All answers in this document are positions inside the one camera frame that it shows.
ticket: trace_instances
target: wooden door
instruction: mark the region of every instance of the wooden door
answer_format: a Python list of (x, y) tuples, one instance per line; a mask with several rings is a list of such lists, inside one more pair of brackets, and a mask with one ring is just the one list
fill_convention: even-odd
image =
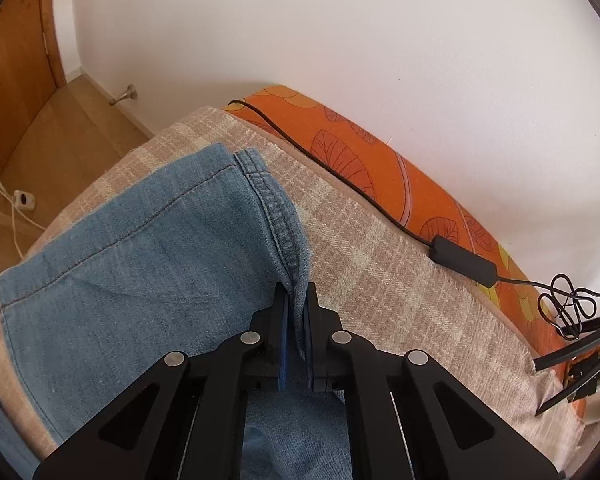
[(0, 173), (55, 90), (40, 0), (4, 0), (0, 5)]

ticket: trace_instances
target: wooden floor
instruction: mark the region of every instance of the wooden floor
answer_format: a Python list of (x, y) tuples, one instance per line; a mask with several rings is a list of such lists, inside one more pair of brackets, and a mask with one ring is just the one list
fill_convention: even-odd
[[(9, 192), (33, 193), (29, 217), (48, 225), (87, 186), (147, 141), (83, 76), (57, 90), (22, 136), (0, 178)], [(10, 205), (0, 196), (0, 210)], [(22, 251), (34, 242), (18, 234)], [(11, 229), (0, 225), (0, 272), (20, 261)]]

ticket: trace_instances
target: orange floral fabric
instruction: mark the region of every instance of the orange floral fabric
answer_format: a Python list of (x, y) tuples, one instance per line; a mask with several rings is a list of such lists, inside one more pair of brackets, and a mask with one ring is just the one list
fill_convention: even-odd
[[(440, 234), (491, 260), (503, 277), (526, 279), (507, 251), (465, 208), (406, 158), (346, 117), (285, 86), (272, 86), (245, 98), (296, 142), (373, 197), (394, 219), (431, 240)], [(240, 104), (224, 108), (274, 135), (258, 114)], [(538, 354), (565, 343), (538, 312), (531, 286), (498, 282), (482, 292), (515, 324)], [(558, 376), (564, 366), (556, 367)]]

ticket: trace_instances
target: white wall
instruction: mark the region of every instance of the white wall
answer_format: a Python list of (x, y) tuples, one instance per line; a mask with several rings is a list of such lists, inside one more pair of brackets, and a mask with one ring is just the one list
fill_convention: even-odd
[(600, 288), (586, 0), (74, 0), (82, 66), (150, 129), (279, 83), (372, 131), (522, 269)]
[(80, 55), (75, 39), (74, 0), (52, 0), (56, 38), (67, 81), (80, 75)]

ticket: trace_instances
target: denim garment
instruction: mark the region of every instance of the denim garment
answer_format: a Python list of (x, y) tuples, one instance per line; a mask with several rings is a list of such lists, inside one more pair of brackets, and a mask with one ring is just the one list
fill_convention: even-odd
[(0, 453), (24, 480), (30, 480), (40, 461), (24, 443), (0, 406)]
[[(62, 442), (172, 350), (196, 355), (248, 328), (282, 282), (301, 319), (309, 247), (253, 148), (214, 144), (141, 180), (0, 275), (5, 340)], [(350, 478), (346, 414), (306, 389), (250, 397), (245, 479)]]

